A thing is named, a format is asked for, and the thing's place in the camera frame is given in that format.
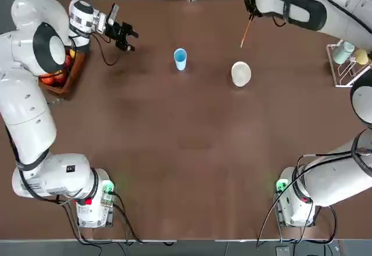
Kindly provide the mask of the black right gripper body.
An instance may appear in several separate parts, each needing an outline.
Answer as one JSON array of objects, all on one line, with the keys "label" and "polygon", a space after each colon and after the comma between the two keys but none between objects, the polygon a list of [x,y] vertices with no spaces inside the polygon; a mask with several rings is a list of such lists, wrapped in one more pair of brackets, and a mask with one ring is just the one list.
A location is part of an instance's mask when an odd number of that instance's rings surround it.
[{"label": "black right gripper body", "polygon": [[255,0],[244,0],[244,4],[247,12],[250,16],[256,16],[256,4]]}]

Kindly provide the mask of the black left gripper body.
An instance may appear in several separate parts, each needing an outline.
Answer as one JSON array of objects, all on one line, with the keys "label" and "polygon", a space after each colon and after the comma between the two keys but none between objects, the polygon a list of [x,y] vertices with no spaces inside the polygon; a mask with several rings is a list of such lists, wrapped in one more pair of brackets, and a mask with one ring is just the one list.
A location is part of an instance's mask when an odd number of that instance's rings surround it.
[{"label": "black left gripper body", "polygon": [[112,25],[105,24],[105,35],[116,42],[117,47],[123,47],[125,36],[123,31],[124,22],[114,22]]}]

